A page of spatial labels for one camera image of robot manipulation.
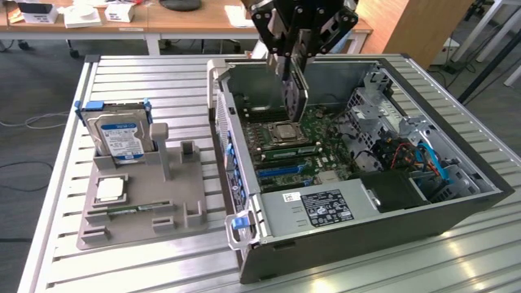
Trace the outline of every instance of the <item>cpu socket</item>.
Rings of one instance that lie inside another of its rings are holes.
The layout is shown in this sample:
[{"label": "cpu socket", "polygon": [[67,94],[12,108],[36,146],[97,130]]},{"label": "cpu socket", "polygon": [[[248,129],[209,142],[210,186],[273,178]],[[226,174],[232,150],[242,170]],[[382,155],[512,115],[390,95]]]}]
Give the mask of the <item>cpu socket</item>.
[{"label": "cpu socket", "polygon": [[297,145],[309,142],[300,124],[293,122],[277,122],[268,125],[270,141],[273,145]]}]

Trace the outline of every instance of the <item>white cable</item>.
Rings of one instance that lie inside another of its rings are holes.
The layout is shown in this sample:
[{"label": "white cable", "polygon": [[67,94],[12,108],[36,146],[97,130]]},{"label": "white cable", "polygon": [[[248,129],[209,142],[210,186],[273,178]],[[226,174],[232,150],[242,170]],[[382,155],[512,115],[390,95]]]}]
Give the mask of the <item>white cable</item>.
[{"label": "white cable", "polygon": [[56,128],[56,127],[64,126],[65,123],[51,125],[51,126],[31,126],[31,124],[33,124],[40,119],[55,117],[55,116],[68,116],[68,112],[48,113],[48,114],[41,115],[41,116],[35,116],[35,117],[31,117],[29,119],[27,119],[25,122],[20,123],[20,124],[8,124],[8,123],[4,123],[4,122],[0,121],[0,125],[5,126],[5,127],[25,126],[27,128],[31,128],[31,129],[51,129],[51,128]]}]

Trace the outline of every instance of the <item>white table leg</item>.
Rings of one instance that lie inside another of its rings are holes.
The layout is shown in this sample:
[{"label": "white table leg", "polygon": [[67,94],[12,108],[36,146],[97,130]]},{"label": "white table leg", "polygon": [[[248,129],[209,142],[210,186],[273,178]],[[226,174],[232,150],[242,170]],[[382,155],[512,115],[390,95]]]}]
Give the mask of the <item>white table leg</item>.
[{"label": "white table leg", "polygon": [[145,35],[148,54],[152,56],[161,55],[160,43],[158,43],[160,39],[161,39],[160,34],[146,34]]},{"label": "white table leg", "polygon": [[360,54],[361,47],[365,43],[365,38],[368,34],[353,33],[353,40],[350,41],[348,54]]},{"label": "white table leg", "polygon": [[460,49],[453,54],[453,57],[450,58],[452,61],[458,61],[461,56],[465,54],[468,48],[470,47],[472,43],[476,40],[476,37],[482,32],[482,29],[485,28],[486,24],[489,23],[492,17],[494,16],[496,12],[498,11],[501,5],[504,4],[504,0],[496,0],[494,4],[492,5],[489,11],[486,12],[485,16],[482,17],[478,25],[476,26],[474,30],[470,32],[469,37],[466,38],[464,44],[460,46]]},{"label": "white table leg", "polygon": [[516,82],[516,80],[521,77],[521,66],[518,67],[518,69],[514,71],[514,73],[512,73],[510,77],[506,79],[506,81],[504,82],[504,85],[506,85],[508,87],[512,86],[512,84]]},{"label": "white table leg", "polygon": [[494,36],[490,43],[486,45],[478,58],[476,59],[477,62],[482,62],[485,60],[486,56],[490,54],[492,50],[496,48],[501,39],[505,37],[506,33],[509,32],[512,27],[516,25],[516,23],[518,23],[520,20],[521,20],[521,9],[514,13],[514,15],[512,15],[510,19],[505,23],[504,28],[500,30],[500,32]]}]

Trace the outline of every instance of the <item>motherboard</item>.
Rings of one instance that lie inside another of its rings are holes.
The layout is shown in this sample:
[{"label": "motherboard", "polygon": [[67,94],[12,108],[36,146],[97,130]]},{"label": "motherboard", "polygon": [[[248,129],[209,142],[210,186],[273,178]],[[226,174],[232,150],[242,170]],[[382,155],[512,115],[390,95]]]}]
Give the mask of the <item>motherboard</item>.
[{"label": "motherboard", "polygon": [[342,135],[338,113],[310,106],[300,123],[285,110],[245,111],[241,125],[264,193],[344,181],[358,171]]}]

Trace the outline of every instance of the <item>cardboard box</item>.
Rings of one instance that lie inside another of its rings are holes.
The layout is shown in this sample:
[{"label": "cardboard box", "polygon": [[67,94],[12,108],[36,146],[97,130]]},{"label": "cardboard box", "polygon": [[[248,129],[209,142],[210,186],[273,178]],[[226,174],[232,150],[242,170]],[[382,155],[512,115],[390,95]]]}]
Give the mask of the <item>cardboard box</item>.
[{"label": "cardboard box", "polygon": [[105,9],[107,21],[129,23],[135,14],[133,4],[109,4]]},{"label": "cardboard box", "polygon": [[55,23],[57,9],[53,4],[19,3],[21,15],[27,23]]},{"label": "cardboard box", "polygon": [[65,28],[101,26],[101,18],[97,9],[87,5],[73,5],[64,13]]}]

